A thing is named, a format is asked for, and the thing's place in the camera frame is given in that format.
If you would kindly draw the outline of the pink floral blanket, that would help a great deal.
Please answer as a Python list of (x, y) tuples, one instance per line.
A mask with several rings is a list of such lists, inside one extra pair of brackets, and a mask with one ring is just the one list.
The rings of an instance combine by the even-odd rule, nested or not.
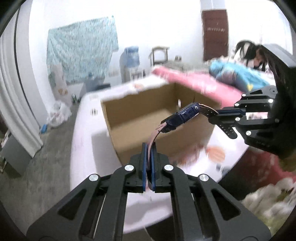
[(183, 73), (164, 66), (156, 66), (152, 70), (152, 74), (164, 78), (169, 83), (178, 83), (189, 87), (220, 103), (222, 108), (232, 106), (241, 98), (243, 93), (255, 91), (269, 85), (269, 83), (263, 79), (260, 79), (259, 84), (244, 83), (238, 80), (234, 82), (234, 85), (228, 85), (216, 80), (208, 73)]

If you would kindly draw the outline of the brown cardboard box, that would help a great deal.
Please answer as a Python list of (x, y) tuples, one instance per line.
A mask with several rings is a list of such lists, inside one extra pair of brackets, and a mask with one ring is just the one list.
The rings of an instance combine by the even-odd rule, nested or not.
[[(175, 113), (178, 107), (192, 102), (214, 109), (221, 107), (219, 101), (177, 83), (104, 100), (103, 114), (121, 164), (127, 164), (131, 156), (141, 152), (142, 144), (150, 140), (162, 120)], [(160, 133), (156, 138), (157, 151), (174, 157), (194, 145), (206, 145), (213, 128), (207, 118), (199, 114), (172, 132)]]

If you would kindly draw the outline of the blue patterned blanket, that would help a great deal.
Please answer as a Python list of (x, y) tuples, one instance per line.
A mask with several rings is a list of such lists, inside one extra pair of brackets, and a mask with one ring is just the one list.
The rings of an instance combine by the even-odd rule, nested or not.
[(272, 73), (257, 71), (232, 62), (214, 60), (209, 66), (209, 73), (219, 82), (231, 85), (241, 92), (255, 91), (269, 85), (275, 86)]

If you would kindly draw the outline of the fluffy white green rug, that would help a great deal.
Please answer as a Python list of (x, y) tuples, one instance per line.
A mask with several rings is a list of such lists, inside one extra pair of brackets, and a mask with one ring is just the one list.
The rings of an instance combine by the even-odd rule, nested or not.
[(246, 195), (241, 203), (275, 235), (295, 208), (295, 181), (283, 178)]

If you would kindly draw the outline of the wooden chair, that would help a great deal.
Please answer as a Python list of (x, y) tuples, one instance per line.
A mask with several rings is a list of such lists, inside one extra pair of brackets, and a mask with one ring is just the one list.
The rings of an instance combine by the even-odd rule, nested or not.
[(169, 47), (156, 46), (152, 48), (149, 54), (151, 66), (162, 65), (168, 62), (168, 50)]

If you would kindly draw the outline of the person with black hair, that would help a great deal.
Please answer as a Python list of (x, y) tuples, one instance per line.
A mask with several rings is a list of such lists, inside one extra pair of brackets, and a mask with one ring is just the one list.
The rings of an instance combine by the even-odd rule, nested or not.
[(231, 57), (246, 67), (271, 73), (267, 58), (260, 44), (257, 45), (249, 40), (240, 41), (237, 43), (235, 49), (233, 49)]

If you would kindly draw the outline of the blue water dispenser bottle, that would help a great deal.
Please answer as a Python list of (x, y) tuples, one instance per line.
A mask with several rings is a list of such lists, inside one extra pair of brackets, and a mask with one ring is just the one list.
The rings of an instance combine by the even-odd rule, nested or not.
[(119, 64), (122, 82), (130, 81), (130, 74), (138, 70), (140, 66), (138, 47), (125, 48), (120, 56)]

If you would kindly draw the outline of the dark red door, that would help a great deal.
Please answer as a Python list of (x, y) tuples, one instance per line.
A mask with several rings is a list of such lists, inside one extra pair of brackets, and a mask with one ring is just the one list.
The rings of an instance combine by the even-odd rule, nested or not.
[(225, 9), (202, 11), (203, 60), (228, 55), (229, 25)]

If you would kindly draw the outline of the white plastic bag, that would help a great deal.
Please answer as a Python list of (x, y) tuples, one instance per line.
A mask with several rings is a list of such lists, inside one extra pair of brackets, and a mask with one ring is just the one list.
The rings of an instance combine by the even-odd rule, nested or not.
[(72, 116), (70, 108), (62, 101), (54, 103), (47, 118), (47, 124), (56, 128), (66, 122)]

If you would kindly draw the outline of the green drink can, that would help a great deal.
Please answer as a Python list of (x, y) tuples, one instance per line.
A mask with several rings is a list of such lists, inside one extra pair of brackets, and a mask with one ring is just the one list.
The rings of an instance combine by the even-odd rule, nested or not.
[(77, 101), (76, 95), (72, 94), (71, 97), (72, 97), (72, 103), (76, 103), (76, 101)]

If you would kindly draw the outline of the small blue floor object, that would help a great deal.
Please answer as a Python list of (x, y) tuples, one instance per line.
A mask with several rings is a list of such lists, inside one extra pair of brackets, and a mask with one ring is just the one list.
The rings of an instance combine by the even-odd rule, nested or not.
[(47, 128), (48, 128), (48, 125), (47, 125), (47, 124), (44, 124), (44, 125), (42, 126), (41, 130), (40, 130), (40, 133), (41, 133), (41, 134), (46, 133)]

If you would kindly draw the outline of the teal patterned hanging cloth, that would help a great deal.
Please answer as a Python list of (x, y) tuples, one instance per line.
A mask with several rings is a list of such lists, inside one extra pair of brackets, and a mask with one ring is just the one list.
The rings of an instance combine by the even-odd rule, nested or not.
[(112, 54), (118, 49), (113, 16), (50, 29), (47, 38), (50, 83), (56, 84), (53, 67), (59, 64), (68, 85), (79, 83), (89, 75), (103, 79), (108, 73)]

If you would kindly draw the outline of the white curtain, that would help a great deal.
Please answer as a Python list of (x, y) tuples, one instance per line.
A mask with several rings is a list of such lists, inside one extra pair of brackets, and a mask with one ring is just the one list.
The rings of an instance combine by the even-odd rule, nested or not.
[(43, 142), (39, 126), (23, 93), (16, 69), (14, 14), (1, 36), (1, 117), (11, 134), (26, 152), (34, 157)]

